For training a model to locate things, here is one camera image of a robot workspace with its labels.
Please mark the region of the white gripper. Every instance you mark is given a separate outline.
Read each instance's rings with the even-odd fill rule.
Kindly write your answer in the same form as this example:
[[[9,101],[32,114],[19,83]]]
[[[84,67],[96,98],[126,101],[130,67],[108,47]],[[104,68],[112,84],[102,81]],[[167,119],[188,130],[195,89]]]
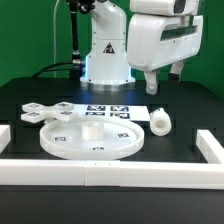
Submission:
[[[146,14],[135,14],[130,20],[127,60],[132,68],[145,72],[146,92],[150,95],[155,95],[158,90],[157,72],[152,70],[173,63],[168,78],[179,81],[184,67],[183,59],[196,55],[200,49],[202,16],[193,18],[193,33],[161,39],[164,31],[180,28],[181,22],[181,17]]]

